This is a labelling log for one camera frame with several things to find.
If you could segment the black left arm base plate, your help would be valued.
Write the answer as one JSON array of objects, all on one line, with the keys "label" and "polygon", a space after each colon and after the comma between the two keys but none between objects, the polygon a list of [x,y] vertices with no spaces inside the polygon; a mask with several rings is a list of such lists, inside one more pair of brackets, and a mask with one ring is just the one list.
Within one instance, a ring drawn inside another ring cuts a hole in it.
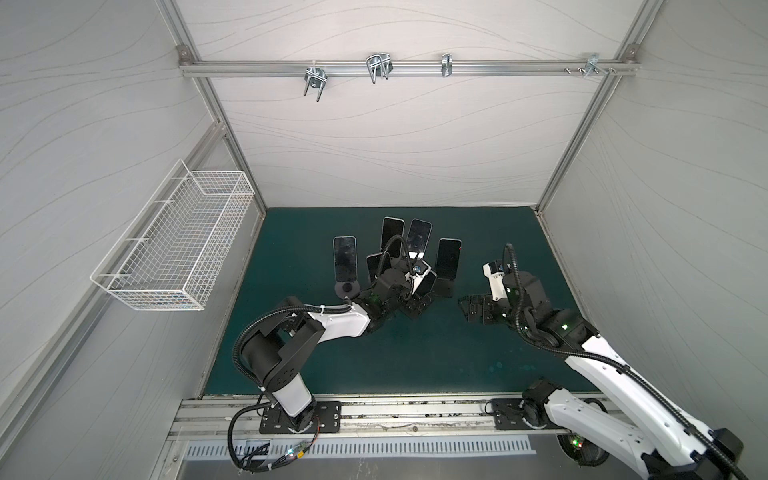
[{"label": "black left arm base plate", "polygon": [[268,407],[261,417],[259,433],[338,433],[341,423],[339,401],[312,401],[297,416],[289,416],[280,404]]}]

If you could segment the silver phone black screen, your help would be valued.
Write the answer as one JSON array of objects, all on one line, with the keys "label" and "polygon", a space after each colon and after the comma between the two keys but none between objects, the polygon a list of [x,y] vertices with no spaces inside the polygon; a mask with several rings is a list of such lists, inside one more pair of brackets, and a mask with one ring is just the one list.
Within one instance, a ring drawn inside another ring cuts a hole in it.
[{"label": "silver phone black screen", "polygon": [[417,286],[414,295],[418,298],[428,295],[432,291],[436,279],[437,276],[433,271],[427,272]]}]

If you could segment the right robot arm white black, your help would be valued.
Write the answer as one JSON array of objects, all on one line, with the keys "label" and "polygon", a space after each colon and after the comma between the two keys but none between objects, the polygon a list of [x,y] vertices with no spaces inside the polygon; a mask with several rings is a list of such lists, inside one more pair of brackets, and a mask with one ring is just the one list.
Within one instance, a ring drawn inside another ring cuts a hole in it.
[{"label": "right robot arm white black", "polygon": [[536,277],[498,261],[485,264],[483,274],[490,292],[470,298],[467,315],[505,323],[526,344],[562,358],[624,416],[618,419],[542,379],[523,393],[520,408],[530,427],[566,429],[575,444],[598,447],[643,479],[745,478],[738,436],[679,407],[577,312],[553,308]]}]

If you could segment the purple phone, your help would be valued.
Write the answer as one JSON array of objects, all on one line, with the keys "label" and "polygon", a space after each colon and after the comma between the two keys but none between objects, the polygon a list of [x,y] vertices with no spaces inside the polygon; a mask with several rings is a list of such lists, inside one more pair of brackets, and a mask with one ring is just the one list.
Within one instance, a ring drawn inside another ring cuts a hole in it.
[{"label": "purple phone", "polygon": [[388,252],[379,252],[366,257],[368,278],[374,283],[377,277],[391,268],[391,257]]}]

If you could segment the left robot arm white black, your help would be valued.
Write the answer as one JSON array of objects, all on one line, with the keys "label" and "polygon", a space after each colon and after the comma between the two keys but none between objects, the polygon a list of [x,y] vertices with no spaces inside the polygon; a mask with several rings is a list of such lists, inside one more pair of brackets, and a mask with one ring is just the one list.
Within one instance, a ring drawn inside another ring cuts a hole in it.
[{"label": "left robot arm white black", "polygon": [[320,408],[301,370],[322,343],[373,333],[399,310],[427,306],[435,273],[417,266],[411,272],[388,268],[366,289],[343,282],[340,305],[313,305],[288,297],[252,321],[232,348],[235,368],[268,398],[282,416],[281,426],[302,433]]}]

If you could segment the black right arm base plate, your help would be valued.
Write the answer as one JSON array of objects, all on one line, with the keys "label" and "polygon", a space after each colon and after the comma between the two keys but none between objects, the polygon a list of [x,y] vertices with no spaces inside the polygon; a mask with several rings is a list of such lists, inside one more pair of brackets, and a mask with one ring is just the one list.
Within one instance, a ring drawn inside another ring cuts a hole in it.
[{"label": "black right arm base plate", "polygon": [[496,430],[542,430],[548,426],[546,416],[533,401],[527,399],[491,399],[490,415]]}]

